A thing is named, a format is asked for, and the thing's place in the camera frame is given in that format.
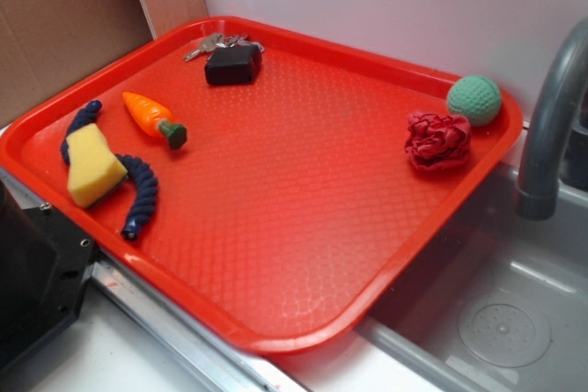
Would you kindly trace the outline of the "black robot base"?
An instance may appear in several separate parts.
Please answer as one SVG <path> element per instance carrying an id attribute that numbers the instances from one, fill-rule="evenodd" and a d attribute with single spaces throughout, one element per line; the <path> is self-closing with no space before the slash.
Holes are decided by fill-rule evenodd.
<path id="1" fill-rule="evenodd" d="M 79 317 L 96 242 L 56 208 L 22 208 L 1 186 L 1 371 Z"/>

